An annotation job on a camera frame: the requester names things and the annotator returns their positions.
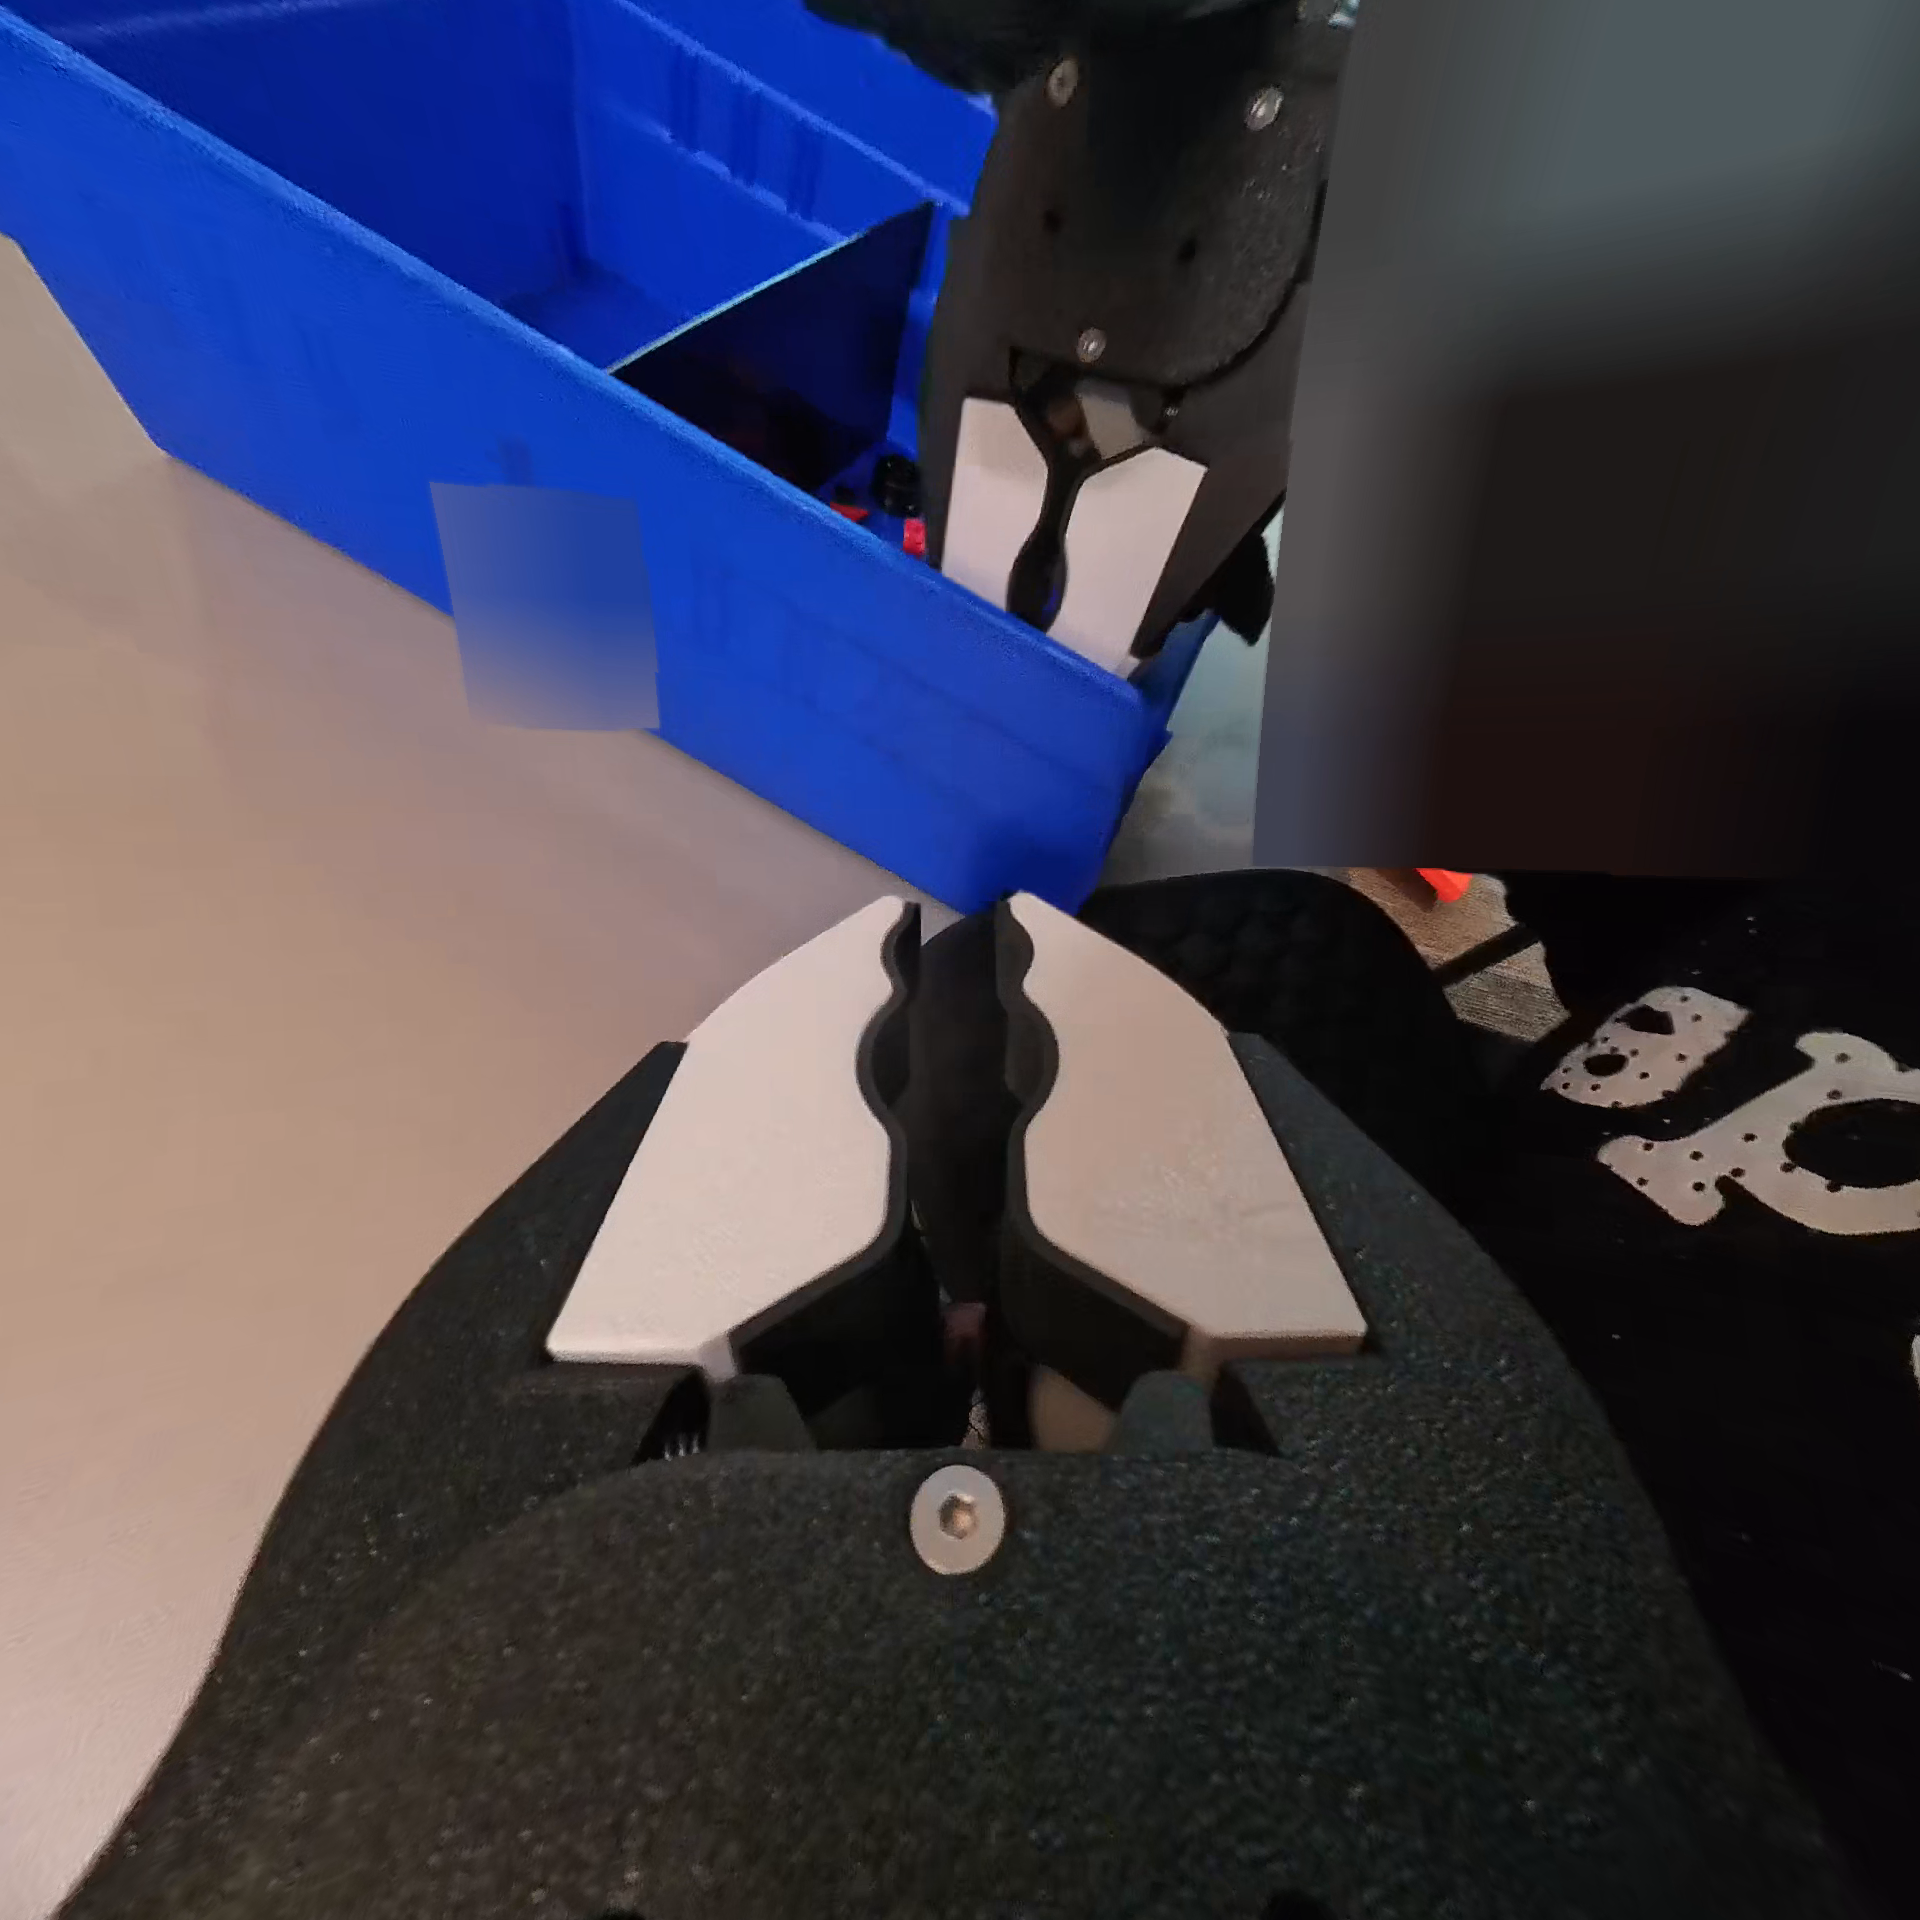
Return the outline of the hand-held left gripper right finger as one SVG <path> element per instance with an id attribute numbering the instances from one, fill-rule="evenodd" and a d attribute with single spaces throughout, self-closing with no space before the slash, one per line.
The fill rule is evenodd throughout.
<path id="1" fill-rule="evenodd" d="M 1001 1305 L 1050 1372 L 1351 1357 L 1367 1319 L 1228 1031 L 1033 894 L 996 907 Z"/>

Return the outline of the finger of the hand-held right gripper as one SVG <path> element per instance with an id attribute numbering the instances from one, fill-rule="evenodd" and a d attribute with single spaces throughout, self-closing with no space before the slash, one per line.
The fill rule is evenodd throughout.
<path id="1" fill-rule="evenodd" d="M 1067 437 L 1010 401 L 964 398 L 941 571 L 992 607 L 1053 628 L 1064 598 L 1058 524 Z"/>
<path id="2" fill-rule="evenodd" d="M 1136 674 L 1138 636 L 1207 467 L 1168 449 L 1131 393 L 1101 379 L 1073 384 L 1062 433 L 1073 489 L 1050 636 L 1112 674 Z"/>

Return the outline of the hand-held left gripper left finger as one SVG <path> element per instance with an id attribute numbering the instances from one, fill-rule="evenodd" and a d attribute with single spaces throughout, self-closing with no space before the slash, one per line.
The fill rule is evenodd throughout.
<path id="1" fill-rule="evenodd" d="M 556 1365 L 773 1372 L 876 1346 L 907 1222 L 898 1037 L 920 905 L 877 896 L 682 1042 L 547 1330 Z"/>

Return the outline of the small lego pieces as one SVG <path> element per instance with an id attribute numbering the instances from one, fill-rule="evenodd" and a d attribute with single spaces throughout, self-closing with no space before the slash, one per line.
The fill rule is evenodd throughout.
<path id="1" fill-rule="evenodd" d="M 903 451 L 866 451 L 829 480 L 821 501 L 885 549 L 924 562 L 923 473 Z"/>

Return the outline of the blue plastic bin with divider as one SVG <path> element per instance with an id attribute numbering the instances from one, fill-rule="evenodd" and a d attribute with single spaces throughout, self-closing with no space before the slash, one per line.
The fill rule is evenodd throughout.
<path id="1" fill-rule="evenodd" d="M 455 610 L 441 518 L 615 503 L 637 664 L 498 668 L 498 724 L 653 733 L 972 911 L 1081 907 L 1196 642 L 1133 687 L 610 376 L 624 357 L 934 205 L 996 132 L 806 5 L 4 5 L 11 236 L 154 444 Z"/>

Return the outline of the black bin divider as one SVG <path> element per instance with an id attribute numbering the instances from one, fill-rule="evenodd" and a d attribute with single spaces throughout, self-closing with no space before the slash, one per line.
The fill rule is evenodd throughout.
<path id="1" fill-rule="evenodd" d="M 686 323 L 610 376 L 821 496 L 889 433 L 934 205 L 907 208 Z"/>

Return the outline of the person's black clothing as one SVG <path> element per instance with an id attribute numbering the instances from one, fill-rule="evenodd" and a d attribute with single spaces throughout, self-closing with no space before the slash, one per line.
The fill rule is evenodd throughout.
<path id="1" fill-rule="evenodd" d="M 1505 1094 L 1475 1233 L 1872 1912 L 1914 1914 L 1914 884 L 1502 888 L 1567 1020 Z"/>

